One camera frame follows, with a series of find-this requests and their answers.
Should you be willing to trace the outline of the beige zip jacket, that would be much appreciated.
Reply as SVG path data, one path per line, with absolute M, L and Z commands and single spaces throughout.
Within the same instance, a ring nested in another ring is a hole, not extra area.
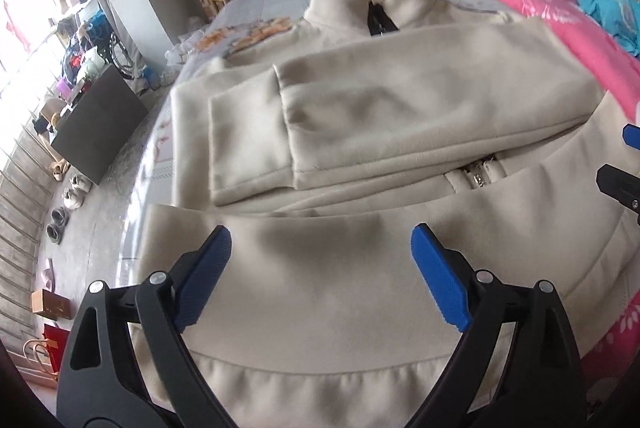
M 639 169 L 625 108 L 543 19 L 441 8 L 323 0 L 352 42 L 171 90 L 171 200 L 138 273 L 230 231 L 184 340 L 242 427 L 408 422 L 459 340 L 412 258 L 420 223 L 506 283 L 552 281 L 582 353 L 639 315 L 638 222 L 596 183 Z

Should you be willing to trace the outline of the blue children's clothing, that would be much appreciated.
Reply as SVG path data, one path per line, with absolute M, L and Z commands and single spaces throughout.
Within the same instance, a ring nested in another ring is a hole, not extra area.
M 639 0 L 576 0 L 632 57 L 639 57 Z

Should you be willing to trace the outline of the red gift bag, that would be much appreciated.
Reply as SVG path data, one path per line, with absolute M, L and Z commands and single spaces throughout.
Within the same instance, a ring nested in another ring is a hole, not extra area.
M 54 374 L 58 374 L 61 369 L 65 347 L 70 332 L 58 326 L 43 325 L 43 339 L 49 354 L 51 368 Z

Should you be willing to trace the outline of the grey slipper pair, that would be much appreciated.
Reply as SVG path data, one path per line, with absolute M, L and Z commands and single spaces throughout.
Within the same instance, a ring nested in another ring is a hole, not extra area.
M 64 207 L 57 207 L 51 211 L 50 223 L 46 226 L 47 237 L 51 243 L 61 244 L 67 223 L 68 213 Z

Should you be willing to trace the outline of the white sneaker pair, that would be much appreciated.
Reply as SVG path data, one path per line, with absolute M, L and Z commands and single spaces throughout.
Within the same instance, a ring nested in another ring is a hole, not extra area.
M 86 196 L 91 192 L 93 183 L 80 173 L 75 173 L 70 177 L 70 185 L 63 189 L 63 205 L 68 210 L 79 209 L 85 201 Z

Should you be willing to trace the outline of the metal balcony railing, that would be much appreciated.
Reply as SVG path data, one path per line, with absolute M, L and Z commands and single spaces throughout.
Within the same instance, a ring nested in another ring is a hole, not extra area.
M 36 336 L 32 292 L 56 180 L 32 125 L 1 134 L 1 341 L 13 352 Z

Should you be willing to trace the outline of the dark grey low cabinet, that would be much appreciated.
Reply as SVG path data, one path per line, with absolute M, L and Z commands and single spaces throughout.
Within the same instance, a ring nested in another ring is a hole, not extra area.
M 58 122 L 51 146 L 92 183 L 100 184 L 147 114 L 118 70 L 108 66 Z

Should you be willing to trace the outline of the floral grey bed sheet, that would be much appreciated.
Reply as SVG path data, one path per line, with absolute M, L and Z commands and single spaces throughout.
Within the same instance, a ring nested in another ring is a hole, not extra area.
M 350 43 L 344 31 L 322 24 L 318 15 L 323 0 L 237 0 L 224 8 L 214 22 L 198 34 L 198 39 L 212 39 L 204 50 L 194 50 L 180 66 L 173 90 L 185 85 L 186 93 L 201 96 L 201 81 L 213 74 L 241 65 L 244 57 L 255 64 L 256 52 L 268 56 L 289 50 L 318 50 L 320 46 L 336 47 Z M 355 6 L 359 0 L 340 0 Z M 428 0 L 408 0 L 410 8 L 418 8 Z M 465 18 L 498 22 L 511 21 L 515 13 L 498 0 L 436 0 L 441 14 L 458 12 Z M 166 97 L 148 128 L 149 137 L 127 210 L 122 247 L 115 281 L 128 285 L 134 277 L 146 208 L 152 203 L 168 205 L 174 179 L 175 141 L 172 138 L 171 98 Z

